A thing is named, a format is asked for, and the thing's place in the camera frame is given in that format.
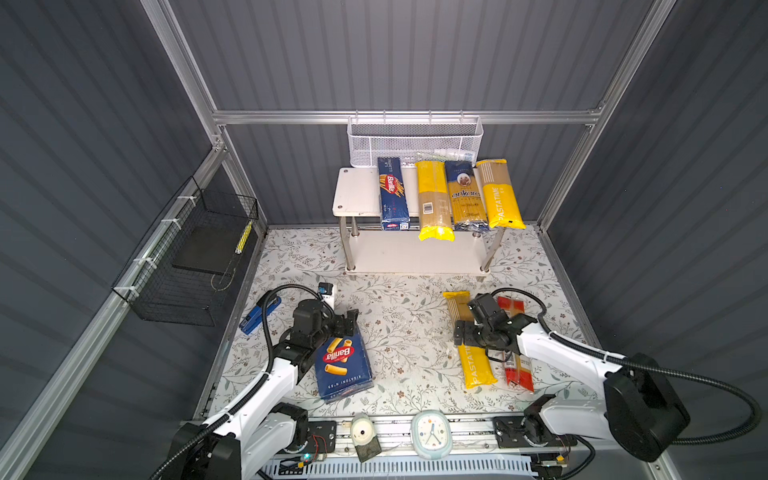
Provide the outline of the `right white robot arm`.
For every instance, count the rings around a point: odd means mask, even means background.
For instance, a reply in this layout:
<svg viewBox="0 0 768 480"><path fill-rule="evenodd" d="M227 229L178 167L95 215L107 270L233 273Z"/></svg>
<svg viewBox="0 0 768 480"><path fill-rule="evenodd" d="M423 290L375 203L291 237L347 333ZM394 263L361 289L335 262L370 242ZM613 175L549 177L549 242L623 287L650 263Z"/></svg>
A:
<svg viewBox="0 0 768 480"><path fill-rule="evenodd" d="M690 424L690 415L657 363L638 354L610 359L609 353L575 342L532 317L502 309L494 295L478 294L467 305L468 320L454 323L457 346L518 354L555 367L592 389L590 401L544 394L524 411L526 440L543 446L557 436L612 440L633 457L652 462Z"/></svg>

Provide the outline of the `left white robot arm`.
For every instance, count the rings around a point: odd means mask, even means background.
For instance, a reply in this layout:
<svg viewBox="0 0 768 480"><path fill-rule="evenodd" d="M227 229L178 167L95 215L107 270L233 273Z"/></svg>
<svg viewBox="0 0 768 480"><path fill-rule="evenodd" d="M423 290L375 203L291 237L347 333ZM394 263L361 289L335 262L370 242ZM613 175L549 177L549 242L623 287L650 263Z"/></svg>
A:
<svg viewBox="0 0 768 480"><path fill-rule="evenodd" d="M303 446L308 412L283 401L335 338L359 331L359 311L336 313L324 299L299 302L293 327L269 344L264 372L199 425L187 423L174 436L167 459L153 479L250 479L276 453Z"/></svg>

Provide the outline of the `blue Ankara spaghetti bag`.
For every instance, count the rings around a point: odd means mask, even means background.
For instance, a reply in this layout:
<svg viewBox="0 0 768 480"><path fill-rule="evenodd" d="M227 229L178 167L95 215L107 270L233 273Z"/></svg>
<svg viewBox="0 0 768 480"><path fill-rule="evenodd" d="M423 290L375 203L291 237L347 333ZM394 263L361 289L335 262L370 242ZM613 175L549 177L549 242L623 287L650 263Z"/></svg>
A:
<svg viewBox="0 0 768 480"><path fill-rule="evenodd" d="M453 225L459 231L489 230L487 213L469 161L446 161L445 171Z"/></svg>

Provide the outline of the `yellow Pastatime spaghetti bag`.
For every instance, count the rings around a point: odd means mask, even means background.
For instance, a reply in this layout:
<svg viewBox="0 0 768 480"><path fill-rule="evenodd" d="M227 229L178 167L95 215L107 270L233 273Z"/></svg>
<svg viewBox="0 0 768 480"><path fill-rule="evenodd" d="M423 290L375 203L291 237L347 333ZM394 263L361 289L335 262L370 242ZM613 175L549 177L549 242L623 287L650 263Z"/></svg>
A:
<svg viewBox="0 0 768 480"><path fill-rule="evenodd" d="M491 229L526 228L517 203L505 159L486 159L476 163Z"/></svg>

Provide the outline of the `yellow clear spaghetti bag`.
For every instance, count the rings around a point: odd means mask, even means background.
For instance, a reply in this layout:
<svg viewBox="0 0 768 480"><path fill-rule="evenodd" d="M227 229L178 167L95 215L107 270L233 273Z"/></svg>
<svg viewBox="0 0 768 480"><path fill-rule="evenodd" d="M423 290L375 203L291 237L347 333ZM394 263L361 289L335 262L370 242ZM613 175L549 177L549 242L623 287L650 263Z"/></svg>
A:
<svg viewBox="0 0 768 480"><path fill-rule="evenodd" d="M451 200L444 163L422 160L416 163L419 201L419 239L453 242Z"/></svg>

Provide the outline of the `blue Barilla spaghetti box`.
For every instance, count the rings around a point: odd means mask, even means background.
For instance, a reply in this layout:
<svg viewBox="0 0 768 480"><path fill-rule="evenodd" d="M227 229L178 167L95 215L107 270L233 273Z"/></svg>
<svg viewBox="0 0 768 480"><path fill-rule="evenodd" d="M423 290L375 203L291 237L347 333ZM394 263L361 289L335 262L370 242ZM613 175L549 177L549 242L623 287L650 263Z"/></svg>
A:
<svg viewBox="0 0 768 480"><path fill-rule="evenodd" d="M397 157L377 159L381 227L384 231L406 231L410 228L401 160Z"/></svg>

